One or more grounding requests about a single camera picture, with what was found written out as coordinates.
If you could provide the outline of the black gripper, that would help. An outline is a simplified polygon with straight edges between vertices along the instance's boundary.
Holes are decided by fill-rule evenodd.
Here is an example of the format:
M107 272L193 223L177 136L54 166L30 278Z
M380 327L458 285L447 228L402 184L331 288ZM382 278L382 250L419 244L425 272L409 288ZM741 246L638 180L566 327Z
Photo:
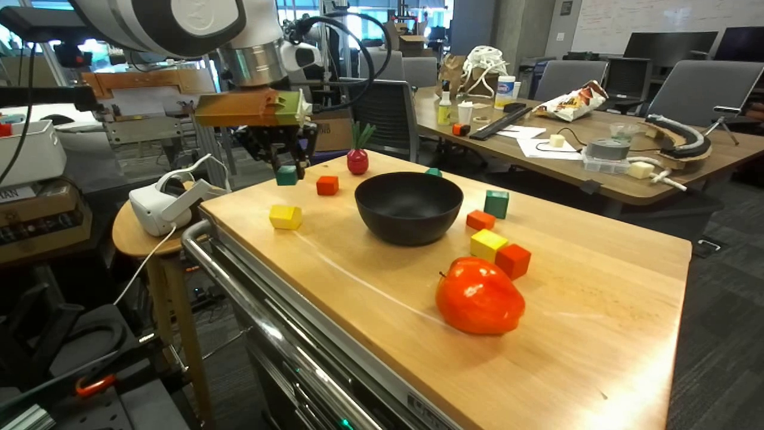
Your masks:
M315 154L316 128L312 123L295 128L239 128L236 141L253 161L272 169L294 166L306 169Z

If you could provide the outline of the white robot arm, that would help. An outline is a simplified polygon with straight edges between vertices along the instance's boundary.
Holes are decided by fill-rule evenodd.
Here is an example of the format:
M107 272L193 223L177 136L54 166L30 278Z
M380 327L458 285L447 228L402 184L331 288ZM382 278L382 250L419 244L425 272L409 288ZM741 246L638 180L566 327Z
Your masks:
M203 97L196 123L240 130L250 155L273 167L306 167L316 130L306 99L285 78L306 60L306 45L277 21L273 0L70 0L74 12L104 42L131 54L191 60L217 54L228 88Z

